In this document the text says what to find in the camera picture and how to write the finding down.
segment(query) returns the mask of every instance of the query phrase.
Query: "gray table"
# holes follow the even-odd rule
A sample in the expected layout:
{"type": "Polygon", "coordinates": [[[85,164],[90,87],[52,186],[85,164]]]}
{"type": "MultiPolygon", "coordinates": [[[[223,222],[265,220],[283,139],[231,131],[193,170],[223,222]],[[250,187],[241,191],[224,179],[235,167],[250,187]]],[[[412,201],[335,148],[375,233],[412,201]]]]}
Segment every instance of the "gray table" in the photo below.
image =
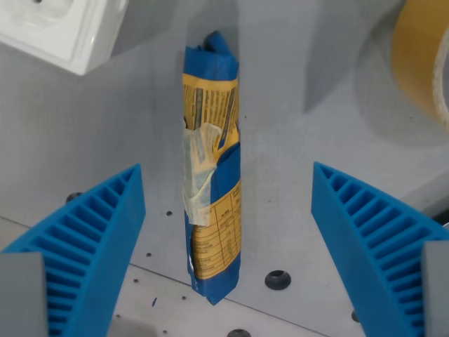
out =
{"type": "Polygon", "coordinates": [[[449,167],[448,135],[391,78],[394,5],[131,0],[113,59],[84,78],[0,46],[0,216],[33,225],[71,192],[140,162],[148,215],[132,262],[188,283],[183,50],[221,29],[241,62],[243,250],[229,298],[325,335],[362,336],[310,214],[313,161],[415,195],[420,208],[433,200],[416,191],[449,167]],[[292,276],[285,291],[264,285],[277,269],[292,276]]]}

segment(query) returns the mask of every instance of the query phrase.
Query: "blue and yellow wrapper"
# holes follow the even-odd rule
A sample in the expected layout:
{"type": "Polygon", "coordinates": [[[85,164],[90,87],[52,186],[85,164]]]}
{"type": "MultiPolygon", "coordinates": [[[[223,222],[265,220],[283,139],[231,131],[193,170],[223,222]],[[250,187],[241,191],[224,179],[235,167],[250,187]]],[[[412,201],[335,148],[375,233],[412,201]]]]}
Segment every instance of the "blue and yellow wrapper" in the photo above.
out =
{"type": "Polygon", "coordinates": [[[213,305],[239,280],[239,63],[218,32],[185,51],[185,232],[192,288],[213,305]]]}

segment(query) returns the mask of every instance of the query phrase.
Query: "white plastic box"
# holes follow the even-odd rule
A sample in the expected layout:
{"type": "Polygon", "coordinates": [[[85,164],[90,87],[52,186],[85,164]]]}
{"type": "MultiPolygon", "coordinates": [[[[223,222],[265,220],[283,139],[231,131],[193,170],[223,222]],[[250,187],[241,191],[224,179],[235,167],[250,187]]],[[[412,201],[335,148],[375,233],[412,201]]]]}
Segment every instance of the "white plastic box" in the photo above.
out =
{"type": "Polygon", "coordinates": [[[107,62],[128,0],[0,0],[0,41],[84,75],[107,62]]]}

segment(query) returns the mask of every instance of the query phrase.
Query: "tape roll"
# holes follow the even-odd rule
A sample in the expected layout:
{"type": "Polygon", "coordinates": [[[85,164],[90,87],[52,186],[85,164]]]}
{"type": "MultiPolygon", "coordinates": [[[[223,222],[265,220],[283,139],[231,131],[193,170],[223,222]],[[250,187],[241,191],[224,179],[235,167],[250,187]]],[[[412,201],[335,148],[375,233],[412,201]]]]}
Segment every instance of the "tape roll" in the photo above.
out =
{"type": "Polygon", "coordinates": [[[449,51],[449,0],[408,0],[394,32],[393,73],[399,88],[449,130],[443,71],[449,51]]]}

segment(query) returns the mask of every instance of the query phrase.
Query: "blue 3d-printed part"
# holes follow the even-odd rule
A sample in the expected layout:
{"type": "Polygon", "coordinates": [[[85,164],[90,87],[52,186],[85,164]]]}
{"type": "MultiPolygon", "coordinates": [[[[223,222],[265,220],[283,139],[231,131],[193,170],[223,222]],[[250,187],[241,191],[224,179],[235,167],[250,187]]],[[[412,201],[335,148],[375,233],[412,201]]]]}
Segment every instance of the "blue 3d-printed part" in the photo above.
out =
{"type": "Polygon", "coordinates": [[[449,232],[364,182],[314,166],[311,212],[367,337],[424,337],[421,251],[449,232]]]}
{"type": "Polygon", "coordinates": [[[144,218],[136,165],[72,200],[4,250],[42,253],[49,336],[106,336],[144,218]]]}

